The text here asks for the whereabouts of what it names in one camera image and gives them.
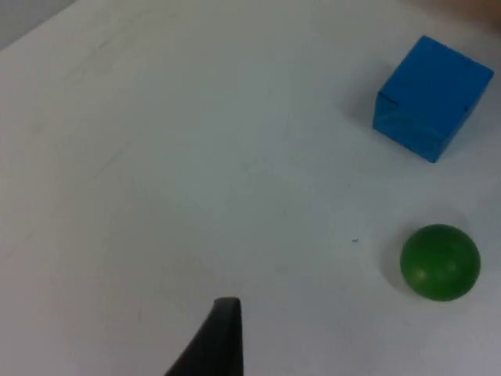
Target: green ball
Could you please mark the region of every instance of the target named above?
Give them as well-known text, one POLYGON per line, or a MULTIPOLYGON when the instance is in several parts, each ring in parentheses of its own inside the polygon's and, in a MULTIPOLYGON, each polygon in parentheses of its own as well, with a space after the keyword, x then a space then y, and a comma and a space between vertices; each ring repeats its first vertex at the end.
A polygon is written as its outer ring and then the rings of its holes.
POLYGON ((458 299, 475 285, 480 254, 463 231, 431 225, 417 230, 406 241, 400 269, 417 294, 445 302, 458 299))

